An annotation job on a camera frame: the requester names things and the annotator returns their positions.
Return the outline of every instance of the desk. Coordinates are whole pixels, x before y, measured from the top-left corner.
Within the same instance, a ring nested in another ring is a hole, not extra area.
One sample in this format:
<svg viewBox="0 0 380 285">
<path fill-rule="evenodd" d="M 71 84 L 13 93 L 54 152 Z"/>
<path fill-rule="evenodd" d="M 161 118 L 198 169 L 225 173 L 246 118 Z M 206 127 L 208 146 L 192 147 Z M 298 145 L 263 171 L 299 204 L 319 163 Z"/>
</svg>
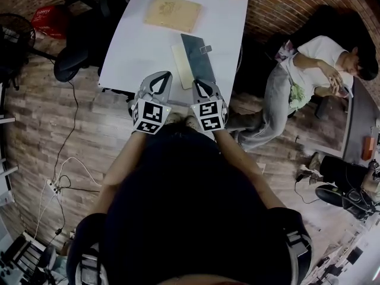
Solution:
<svg viewBox="0 0 380 285">
<path fill-rule="evenodd" d="M 201 37 L 213 50 L 208 55 L 216 83 L 230 102 L 242 42 L 248 0 L 189 0 L 202 5 L 190 35 Z M 172 53 L 181 32 L 144 24 L 151 0 L 131 0 L 113 35 L 99 84 L 136 92 L 146 76 L 159 71 L 173 74 L 169 103 L 193 104 L 192 89 L 182 88 Z"/>
<path fill-rule="evenodd" d="M 352 90 L 354 97 L 349 100 L 346 130 L 341 150 L 309 142 L 300 136 L 296 138 L 296 143 L 321 153 L 339 157 L 348 163 L 367 166 L 370 161 L 362 160 L 364 137 L 372 136 L 377 142 L 379 130 L 376 128 L 376 119 L 380 117 L 380 111 L 371 95 L 357 78 L 354 79 Z"/>
</svg>

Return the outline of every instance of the black hair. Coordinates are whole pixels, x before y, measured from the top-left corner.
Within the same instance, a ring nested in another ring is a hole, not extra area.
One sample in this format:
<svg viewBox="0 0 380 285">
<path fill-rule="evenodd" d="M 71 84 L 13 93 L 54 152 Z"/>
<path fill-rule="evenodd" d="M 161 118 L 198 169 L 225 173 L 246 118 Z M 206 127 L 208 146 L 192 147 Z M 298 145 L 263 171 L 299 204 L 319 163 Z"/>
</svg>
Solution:
<svg viewBox="0 0 380 285">
<path fill-rule="evenodd" d="M 358 48 L 357 56 L 359 57 L 359 77 L 363 80 L 373 80 L 379 73 L 379 65 L 374 53 L 366 49 Z"/>
</svg>

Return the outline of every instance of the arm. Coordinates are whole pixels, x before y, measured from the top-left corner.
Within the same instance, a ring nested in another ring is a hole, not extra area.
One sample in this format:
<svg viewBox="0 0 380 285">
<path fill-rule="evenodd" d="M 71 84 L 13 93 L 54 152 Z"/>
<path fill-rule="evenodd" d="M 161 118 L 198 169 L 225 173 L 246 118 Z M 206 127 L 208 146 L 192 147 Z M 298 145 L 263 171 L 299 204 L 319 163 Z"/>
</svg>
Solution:
<svg viewBox="0 0 380 285">
<path fill-rule="evenodd" d="M 334 94 L 330 90 L 330 88 L 316 87 L 314 89 L 314 95 L 319 97 L 333 96 Z"/>
<path fill-rule="evenodd" d="M 293 64 L 300 69 L 319 68 L 332 86 L 343 86 L 343 80 L 339 72 L 321 59 L 309 58 L 304 54 L 297 53 L 293 58 Z"/>
<path fill-rule="evenodd" d="M 143 153 L 147 134 L 132 133 L 123 150 L 108 169 L 98 199 L 89 214 L 107 213 L 120 183 L 135 169 Z"/>
<path fill-rule="evenodd" d="M 226 160 L 237 167 L 251 181 L 264 205 L 270 209 L 285 205 L 271 190 L 256 162 L 246 154 L 226 130 L 214 131 L 216 142 Z"/>
</svg>

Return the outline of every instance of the white t-shirt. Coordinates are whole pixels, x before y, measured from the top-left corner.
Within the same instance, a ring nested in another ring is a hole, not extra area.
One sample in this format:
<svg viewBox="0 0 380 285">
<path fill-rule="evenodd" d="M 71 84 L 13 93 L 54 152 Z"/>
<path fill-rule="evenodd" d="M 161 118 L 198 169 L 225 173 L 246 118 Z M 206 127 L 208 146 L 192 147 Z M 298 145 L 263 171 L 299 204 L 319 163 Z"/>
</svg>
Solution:
<svg viewBox="0 0 380 285">
<path fill-rule="evenodd" d="M 298 51 L 309 58 L 321 59 L 335 69 L 337 69 L 335 64 L 339 56 L 343 52 L 346 52 L 338 43 L 326 36 L 318 36 L 306 42 L 304 45 L 298 47 Z M 305 98 L 302 100 L 302 103 L 305 105 L 314 95 L 314 89 L 316 87 L 328 88 L 330 82 L 319 68 L 300 69 L 296 67 L 293 63 L 294 57 L 295 55 L 284 60 L 281 66 L 289 73 L 293 82 L 303 88 Z M 342 77 L 343 84 L 348 88 L 352 88 L 354 82 L 353 76 L 344 71 L 339 71 L 339 74 Z"/>
</svg>

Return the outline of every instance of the red brick wall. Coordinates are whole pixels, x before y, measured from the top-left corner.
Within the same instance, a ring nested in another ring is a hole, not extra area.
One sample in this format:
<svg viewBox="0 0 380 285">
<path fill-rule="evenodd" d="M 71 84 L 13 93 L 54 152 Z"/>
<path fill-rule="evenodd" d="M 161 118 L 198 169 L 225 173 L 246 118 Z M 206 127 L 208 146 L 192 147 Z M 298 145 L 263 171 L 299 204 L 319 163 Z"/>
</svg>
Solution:
<svg viewBox="0 0 380 285">
<path fill-rule="evenodd" d="M 62 0 L 0 0 L 0 12 L 14 12 L 31 19 L 38 7 L 57 4 Z M 266 41 L 273 33 L 292 33 L 316 10 L 318 5 L 352 8 L 363 18 L 380 52 L 380 2 L 378 0 L 249 0 L 246 32 Z M 380 106 L 380 78 L 365 83 Z"/>
</svg>

